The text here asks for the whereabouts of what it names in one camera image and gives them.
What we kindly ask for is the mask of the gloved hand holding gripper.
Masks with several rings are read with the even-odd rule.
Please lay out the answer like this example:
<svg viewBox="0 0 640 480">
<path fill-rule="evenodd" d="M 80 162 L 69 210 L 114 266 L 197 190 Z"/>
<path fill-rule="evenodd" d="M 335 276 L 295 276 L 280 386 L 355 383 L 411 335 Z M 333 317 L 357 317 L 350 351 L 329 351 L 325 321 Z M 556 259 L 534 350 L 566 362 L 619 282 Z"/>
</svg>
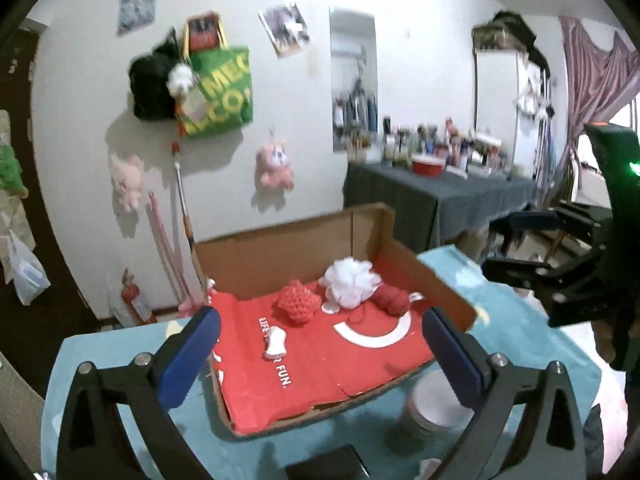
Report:
<svg viewBox="0 0 640 480">
<path fill-rule="evenodd" d="M 612 364 L 615 359 L 615 349 L 613 346 L 613 327 L 606 321 L 592 321 L 594 343 L 600 358 Z"/>
</svg>

